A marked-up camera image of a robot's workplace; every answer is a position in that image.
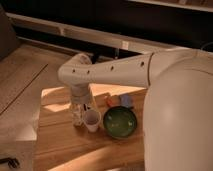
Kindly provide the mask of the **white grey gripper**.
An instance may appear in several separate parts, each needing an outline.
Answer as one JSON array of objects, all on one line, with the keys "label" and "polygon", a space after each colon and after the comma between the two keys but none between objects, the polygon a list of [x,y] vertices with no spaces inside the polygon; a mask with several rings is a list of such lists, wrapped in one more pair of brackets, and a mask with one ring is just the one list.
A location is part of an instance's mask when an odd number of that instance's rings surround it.
[{"label": "white grey gripper", "polygon": [[71,101],[75,104],[88,104],[92,101],[91,89],[88,84],[72,86],[70,91]]}]

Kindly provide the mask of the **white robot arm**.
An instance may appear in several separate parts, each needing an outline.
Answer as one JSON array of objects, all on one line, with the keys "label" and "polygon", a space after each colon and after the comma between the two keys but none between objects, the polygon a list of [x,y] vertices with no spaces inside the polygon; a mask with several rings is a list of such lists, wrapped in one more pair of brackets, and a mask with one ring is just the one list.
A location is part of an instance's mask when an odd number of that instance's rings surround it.
[{"label": "white robot arm", "polygon": [[58,77],[77,104],[90,101],[91,83],[146,87],[145,170],[213,171],[213,53],[170,50],[97,64],[77,54]]}]

